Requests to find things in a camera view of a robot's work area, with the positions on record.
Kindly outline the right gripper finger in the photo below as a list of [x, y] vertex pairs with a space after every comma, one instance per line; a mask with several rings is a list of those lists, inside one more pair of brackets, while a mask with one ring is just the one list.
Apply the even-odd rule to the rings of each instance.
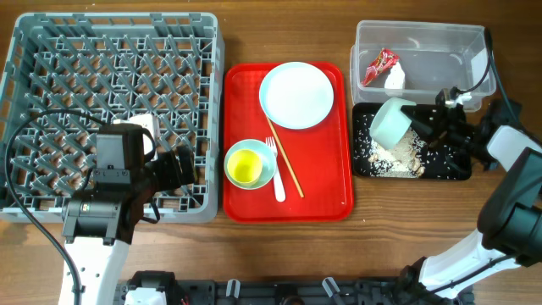
[[440, 134], [438, 125], [434, 122], [413, 120], [411, 127], [421, 138], [436, 138]]
[[437, 125], [439, 110], [434, 105], [404, 105], [401, 107], [401, 111], [415, 126], [435, 127]]

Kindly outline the mint green bowl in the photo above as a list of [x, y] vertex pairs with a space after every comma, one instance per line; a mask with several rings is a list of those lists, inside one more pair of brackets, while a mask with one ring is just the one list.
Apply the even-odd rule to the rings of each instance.
[[405, 135], [411, 120], [401, 111], [402, 106], [416, 106], [413, 101], [392, 97], [375, 114], [369, 135], [385, 150], [392, 149]]

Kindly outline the red snack wrapper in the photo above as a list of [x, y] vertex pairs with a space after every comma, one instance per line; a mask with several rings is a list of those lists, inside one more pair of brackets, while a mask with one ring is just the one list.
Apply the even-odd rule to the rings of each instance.
[[368, 86], [386, 70], [391, 69], [400, 60], [400, 57], [388, 48], [382, 48], [377, 58], [366, 68], [362, 86]]

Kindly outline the yellow plastic cup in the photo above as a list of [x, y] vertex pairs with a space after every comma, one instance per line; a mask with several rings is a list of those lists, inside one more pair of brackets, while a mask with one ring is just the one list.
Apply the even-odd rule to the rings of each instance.
[[263, 161], [250, 149], [234, 151], [226, 162], [226, 173], [238, 186], [253, 186], [263, 172]]

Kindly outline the light blue bowl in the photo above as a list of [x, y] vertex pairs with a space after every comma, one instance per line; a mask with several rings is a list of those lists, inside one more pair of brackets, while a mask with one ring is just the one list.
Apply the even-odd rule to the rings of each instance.
[[[263, 172], [259, 178], [259, 180], [253, 185], [249, 187], [243, 187], [238, 186], [236, 183], [234, 183], [230, 176], [226, 173], [226, 162], [228, 161], [230, 155], [239, 149], [250, 149], [254, 152], [256, 152], [261, 160], [263, 161]], [[236, 187], [241, 188], [243, 190], [256, 190], [258, 188], [261, 188], [265, 185], [267, 185], [274, 176], [274, 172], [277, 168], [277, 161], [275, 159], [274, 153], [272, 150], [262, 141], [255, 140], [255, 139], [245, 139], [242, 141], [238, 141], [236, 144], [234, 144], [226, 153], [224, 157], [224, 173], [227, 177], [227, 179]]]

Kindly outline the white plastic fork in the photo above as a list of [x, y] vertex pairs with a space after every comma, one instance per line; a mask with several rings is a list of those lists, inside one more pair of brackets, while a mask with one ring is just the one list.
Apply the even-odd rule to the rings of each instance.
[[[266, 145], [273, 151], [275, 159], [278, 159], [278, 149], [275, 140], [272, 136], [266, 138]], [[286, 198], [285, 188], [279, 172], [279, 168], [276, 168], [274, 172], [274, 195], [278, 202], [283, 202]]]

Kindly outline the wooden chopstick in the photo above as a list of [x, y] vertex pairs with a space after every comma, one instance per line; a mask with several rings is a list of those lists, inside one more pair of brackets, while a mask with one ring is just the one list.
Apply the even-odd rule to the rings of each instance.
[[278, 134], [277, 134], [277, 132], [276, 132], [276, 130], [274, 128], [274, 124], [272, 123], [272, 121], [270, 120], [269, 117], [266, 117], [266, 120], [268, 121], [268, 125], [270, 127], [270, 130], [272, 131], [272, 134], [273, 134], [273, 137], [274, 137], [274, 142], [275, 142], [276, 146], [278, 147], [278, 149], [280, 150], [280, 152], [281, 152], [281, 154], [283, 156], [283, 159], [284, 159], [284, 161], [286, 163], [286, 166], [287, 166], [287, 168], [288, 168], [288, 170], [290, 172], [292, 180], [294, 181], [294, 183], [296, 185], [296, 189], [298, 190], [298, 193], [299, 193], [300, 197], [304, 198], [305, 194], [304, 194], [304, 192], [303, 192], [303, 190], [301, 188], [299, 180], [297, 179], [296, 173], [295, 173], [295, 171], [293, 170], [293, 168], [291, 166], [290, 160], [289, 160], [289, 158], [288, 158], [288, 156], [287, 156], [287, 154], [286, 154], [286, 152], [285, 152], [285, 150], [284, 150], [284, 148], [282, 146], [282, 143], [281, 143], [281, 141], [279, 139], [279, 136], [278, 136]]

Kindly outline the light blue round plate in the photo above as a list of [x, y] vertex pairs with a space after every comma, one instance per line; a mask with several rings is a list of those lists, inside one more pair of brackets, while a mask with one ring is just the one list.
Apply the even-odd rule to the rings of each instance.
[[334, 104], [329, 78], [316, 66], [289, 62], [272, 68], [259, 88], [260, 106], [273, 123], [304, 130], [321, 123]]

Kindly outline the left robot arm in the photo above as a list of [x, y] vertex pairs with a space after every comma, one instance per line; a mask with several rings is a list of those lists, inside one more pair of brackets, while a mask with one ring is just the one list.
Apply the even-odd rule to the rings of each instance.
[[69, 260], [59, 301], [110, 304], [144, 206], [160, 191], [196, 181], [193, 151], [179, 146], [144, 151], [151, 134], [135, 124], [104, 125], [97, 132], [92, 188], [76, 191], [63, 208], [62, 235]]

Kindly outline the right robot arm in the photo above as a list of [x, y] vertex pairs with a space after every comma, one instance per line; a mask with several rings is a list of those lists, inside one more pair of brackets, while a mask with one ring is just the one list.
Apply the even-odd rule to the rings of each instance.
[[459, 147], [506, 175], [482, 207], [476, 229], [449, 250], [420, 258], [395, 284], [402, 304], [452, 302], [473, 284], [500, 271], [541, 260], [541, 142], [519, 121], [513, 101], [490, 104], [478, 125], [462, 106], [403, 106], [401, 112], [426, 141]]

